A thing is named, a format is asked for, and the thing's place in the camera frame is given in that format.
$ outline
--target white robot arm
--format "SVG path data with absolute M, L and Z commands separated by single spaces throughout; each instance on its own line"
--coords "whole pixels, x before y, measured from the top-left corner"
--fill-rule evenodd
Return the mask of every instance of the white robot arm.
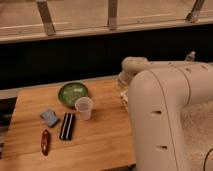
M 175 63 L 142 69 L 129 86 L 138 171 L 190 171 L 180 110 L 213 99 L 213 67 Z

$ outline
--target plastic cup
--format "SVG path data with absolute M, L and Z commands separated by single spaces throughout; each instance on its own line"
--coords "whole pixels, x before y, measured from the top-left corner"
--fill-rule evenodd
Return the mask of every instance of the plastic cup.
M 89 120 L 91 118 L 93 101 L 89 97 L 81 97 L 75 102 L 75 109 L 80 114 L 80 119 Z

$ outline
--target green bowl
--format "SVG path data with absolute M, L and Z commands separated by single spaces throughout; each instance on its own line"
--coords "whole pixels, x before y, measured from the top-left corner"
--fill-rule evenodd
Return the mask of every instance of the green bowl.
M 87 87 L 78 82 L 64 85 L 58 92 L 58 98 L 67 107 L 74 107 L 80 97 L 88 97 Z

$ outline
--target wooden table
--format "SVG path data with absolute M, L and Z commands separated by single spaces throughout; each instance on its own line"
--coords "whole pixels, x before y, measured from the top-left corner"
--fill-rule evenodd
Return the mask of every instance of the wooden table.
M 94 101 L 89 121 L 77 119 L 73 139 L 59 140 L 65 112 L 57 98 L 61 86 L 20 91 L 7 133 L 0 170 L 106 170 L 135 163 L 130 120 L 116 80 L 84 82 Z M 48 128 L 40 114 L 51 108 L 60 117 Z M 41 153 L 43 130 L 51 133 L 48 156 Z

